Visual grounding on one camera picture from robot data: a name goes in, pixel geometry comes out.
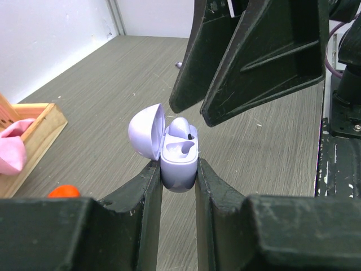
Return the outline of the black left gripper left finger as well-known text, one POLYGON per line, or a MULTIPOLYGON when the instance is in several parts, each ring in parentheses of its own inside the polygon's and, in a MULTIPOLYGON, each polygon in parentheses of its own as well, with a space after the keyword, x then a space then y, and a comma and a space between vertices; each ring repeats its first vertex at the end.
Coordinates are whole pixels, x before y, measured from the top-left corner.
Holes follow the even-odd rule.
POLYGON ((155 270, 160 163, 101 200, 1 200, 2 270, 155 270))

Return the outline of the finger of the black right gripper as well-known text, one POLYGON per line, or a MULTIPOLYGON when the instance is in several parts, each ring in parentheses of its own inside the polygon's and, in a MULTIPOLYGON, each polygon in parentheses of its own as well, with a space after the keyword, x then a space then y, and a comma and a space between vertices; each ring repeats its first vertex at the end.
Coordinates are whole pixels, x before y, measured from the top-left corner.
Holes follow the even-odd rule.
POLYGON ((327 1, 250 1, 200 112, 210 127, 325 78, 327 1))
POLYGON ((194 1, 191 34, 169 98, 173 112, 205 98, 242 13, 242 1, 194 1))

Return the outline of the orange earbud charging case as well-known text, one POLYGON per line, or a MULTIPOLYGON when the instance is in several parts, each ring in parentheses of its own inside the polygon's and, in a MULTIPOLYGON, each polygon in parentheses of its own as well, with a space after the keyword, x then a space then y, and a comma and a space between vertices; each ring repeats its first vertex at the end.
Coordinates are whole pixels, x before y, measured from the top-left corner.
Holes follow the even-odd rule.
POLYGON ((47 196, 48 198, 77 198, 80 197, 81 193, 78 188, 72 185, 61 185, 55 188, 47 196))

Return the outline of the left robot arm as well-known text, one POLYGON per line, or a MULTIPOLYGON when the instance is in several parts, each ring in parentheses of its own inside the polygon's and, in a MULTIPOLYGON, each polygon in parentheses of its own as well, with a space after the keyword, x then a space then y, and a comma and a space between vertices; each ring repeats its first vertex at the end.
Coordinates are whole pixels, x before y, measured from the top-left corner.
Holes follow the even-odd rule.
POLYGON ((313 198, 244 196, 199 158, 197 130, 162 105, 128 135, 149 160, 101 200, 13 199, 67 124, 53 103, 1 99, 1 269, 155 270, 163 189, 195 189, 199 270, 360 269, 359 1, 196 1, 169 104, 210 127, 331 76, 313 198))

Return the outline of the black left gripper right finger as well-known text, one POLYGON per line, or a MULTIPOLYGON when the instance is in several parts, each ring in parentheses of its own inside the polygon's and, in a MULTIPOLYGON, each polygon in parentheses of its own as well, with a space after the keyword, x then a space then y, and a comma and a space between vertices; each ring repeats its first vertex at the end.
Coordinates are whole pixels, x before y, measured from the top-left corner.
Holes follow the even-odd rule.
POLYGON ((360 201, 244 196, 197 163, 199 270, 359 270, 360 201))

